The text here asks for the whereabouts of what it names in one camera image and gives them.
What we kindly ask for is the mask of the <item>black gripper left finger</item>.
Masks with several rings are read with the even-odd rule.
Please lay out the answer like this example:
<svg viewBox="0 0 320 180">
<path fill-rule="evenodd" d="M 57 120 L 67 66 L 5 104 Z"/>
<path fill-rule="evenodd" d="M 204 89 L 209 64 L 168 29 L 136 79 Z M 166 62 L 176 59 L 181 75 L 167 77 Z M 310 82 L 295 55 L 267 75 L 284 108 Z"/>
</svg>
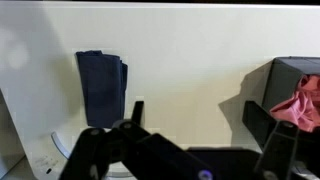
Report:
<svg viewBox="0 0 320 180">
<path fill-rule="evenodd" d="M 111 130 L 82 131 L 58 180 L 103 180 L 111 164 L 127 158 L 133 141 L 125 130 L 140 126 L 143 115 L 144 102 L 136 101 L 131 118 L 117 121 Z"/>
</svg>

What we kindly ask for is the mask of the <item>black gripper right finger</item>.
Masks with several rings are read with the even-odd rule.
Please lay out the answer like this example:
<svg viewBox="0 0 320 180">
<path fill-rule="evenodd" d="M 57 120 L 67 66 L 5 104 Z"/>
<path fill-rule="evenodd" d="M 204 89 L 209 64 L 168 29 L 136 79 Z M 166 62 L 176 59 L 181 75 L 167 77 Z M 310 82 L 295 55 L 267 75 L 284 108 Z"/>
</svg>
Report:
<svg viewBox="0 0 320 180">
<path fill-rule="evenodd" d="M 288 121 L 275 120 L 255 101 L 246 101 L 243 123 L 262 149 L 255 171 L 272 180 L 305 180 L 294 166 L 320 176 L 319 130 L 305 132 Z"/>
</svg>

